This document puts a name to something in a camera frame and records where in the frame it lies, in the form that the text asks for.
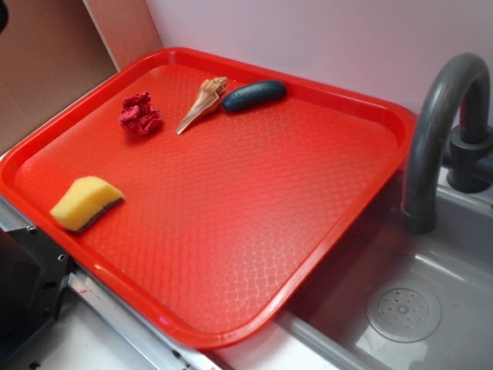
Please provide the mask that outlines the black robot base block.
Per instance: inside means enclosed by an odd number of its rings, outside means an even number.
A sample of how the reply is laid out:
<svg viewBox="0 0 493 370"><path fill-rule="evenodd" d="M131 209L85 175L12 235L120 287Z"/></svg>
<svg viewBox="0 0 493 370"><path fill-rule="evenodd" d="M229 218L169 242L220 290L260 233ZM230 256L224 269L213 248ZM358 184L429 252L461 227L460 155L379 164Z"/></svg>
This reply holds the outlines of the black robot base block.
<svg viewBox="0 0 493 370"><path fill-rule="evenodd" d="M1 363L55 324L71 267L42 230L1 231Z"/></svg>

